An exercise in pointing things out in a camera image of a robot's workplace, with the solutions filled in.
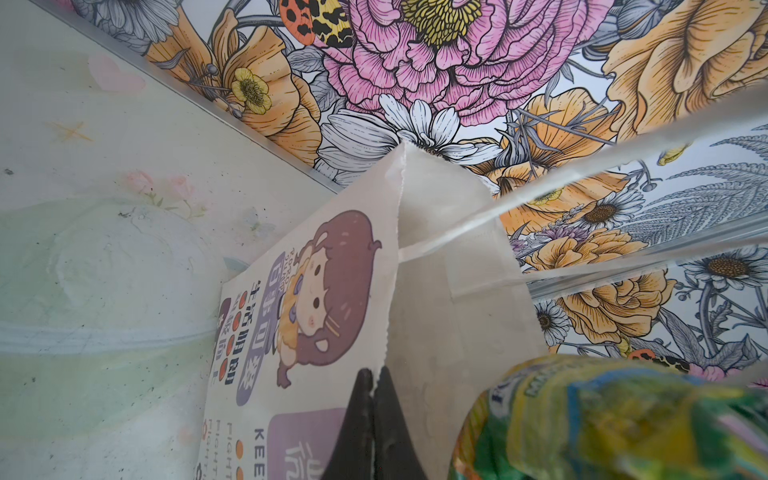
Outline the yellow green snack packet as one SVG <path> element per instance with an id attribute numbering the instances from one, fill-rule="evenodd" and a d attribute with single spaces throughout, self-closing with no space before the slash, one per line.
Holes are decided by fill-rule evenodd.
<path id="1" fill-rule="evenodd" d="M 453 479 L 763 479 L 767 395 L 646 361 L 541 357 L 470 409 Z"/>

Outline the white paper bag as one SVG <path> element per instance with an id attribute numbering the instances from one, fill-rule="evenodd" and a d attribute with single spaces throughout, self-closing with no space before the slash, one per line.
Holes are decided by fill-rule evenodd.
<path id="1" fill-rule="evenodd" d="M 767 120 L 729 115 L 541 226 L 463 228 L 503 179 L 404 142 L 221 294 L 196 479 L 321 479 L 386 366 L 427 478 L 515 366 L 650 362 L 767 395 Z"/>

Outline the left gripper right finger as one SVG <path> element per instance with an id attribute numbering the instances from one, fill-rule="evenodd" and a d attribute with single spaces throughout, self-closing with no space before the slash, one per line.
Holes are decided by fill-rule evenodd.
<path id="1" fill-rule="evenodd" d="M 373 394 L 373 478 L 426 480 L 389 369 L 381 369 Z"/>

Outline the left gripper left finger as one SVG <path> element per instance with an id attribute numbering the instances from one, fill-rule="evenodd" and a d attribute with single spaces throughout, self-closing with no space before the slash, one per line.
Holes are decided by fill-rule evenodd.
<path id="1" fill-rule="evenodd" d="M 357 373 L 342 427 L 322 480 L 373 478 L 373 386 L 372 372 L 361 369 Z"/>

